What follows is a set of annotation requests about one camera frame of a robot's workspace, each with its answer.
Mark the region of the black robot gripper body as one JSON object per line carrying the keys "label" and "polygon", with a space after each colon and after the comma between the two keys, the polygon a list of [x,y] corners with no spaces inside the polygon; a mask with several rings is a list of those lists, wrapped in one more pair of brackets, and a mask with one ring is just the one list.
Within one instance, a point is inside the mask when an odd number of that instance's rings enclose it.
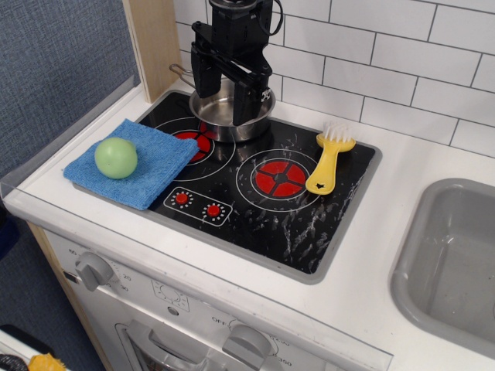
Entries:
{"label": "black robot gripper body", "polygon": [[211,1],[210,24],[192,24],[192,49],[209,55],[221,73],[236,82],[267,86],[272,69],[263,55],[268,45],[272,1]]}

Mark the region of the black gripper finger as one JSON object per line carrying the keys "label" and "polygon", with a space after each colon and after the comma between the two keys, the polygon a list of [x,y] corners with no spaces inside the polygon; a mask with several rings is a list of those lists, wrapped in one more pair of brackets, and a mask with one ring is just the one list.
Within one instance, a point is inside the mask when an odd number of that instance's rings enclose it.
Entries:
{"label": "black gripper finger", "polygon": [[269,87],[253,87],[244,82],[236,82],[234,84],[233,125],[240,126],[257,120],[263,104],[270,98]]}
{"label": "black gripper finger", "polygon": [[197,49],[191,51],[193,79],[197,94],[200,98],[207,98],[217,94],[221,86],[221,70],[209,56]]}

